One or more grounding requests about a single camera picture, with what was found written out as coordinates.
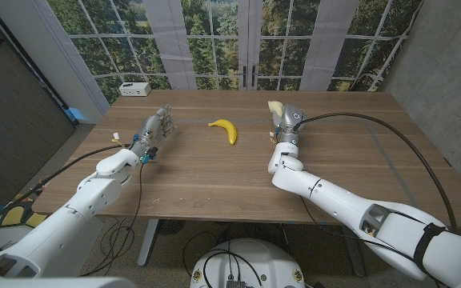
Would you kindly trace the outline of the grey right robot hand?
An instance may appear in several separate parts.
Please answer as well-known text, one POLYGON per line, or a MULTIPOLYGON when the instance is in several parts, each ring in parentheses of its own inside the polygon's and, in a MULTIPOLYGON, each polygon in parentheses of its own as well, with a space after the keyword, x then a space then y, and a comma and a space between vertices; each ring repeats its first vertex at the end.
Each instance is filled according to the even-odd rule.
POLYGON ((278 131, 278 142, 288 142, 297 146, 299 131, 303 126, 300 126, 297 131, 294 130, 294 127, 304 119, 304 110, 296 106, 285 105, 279 112, 272 110, 271 113, 275 129, 278 131))

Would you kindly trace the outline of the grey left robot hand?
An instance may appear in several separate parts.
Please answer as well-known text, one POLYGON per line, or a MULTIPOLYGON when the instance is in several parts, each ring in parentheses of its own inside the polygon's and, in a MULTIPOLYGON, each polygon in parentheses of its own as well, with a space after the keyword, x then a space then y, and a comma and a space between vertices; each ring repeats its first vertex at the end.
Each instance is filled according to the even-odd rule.
POLYGON ((135 140, 129 146, 129 150, 134 152, 142 161, 146 158, 155 159, 158 148, 177 129, 170 110, 171 106, 166 104, 138 128, 135 140))

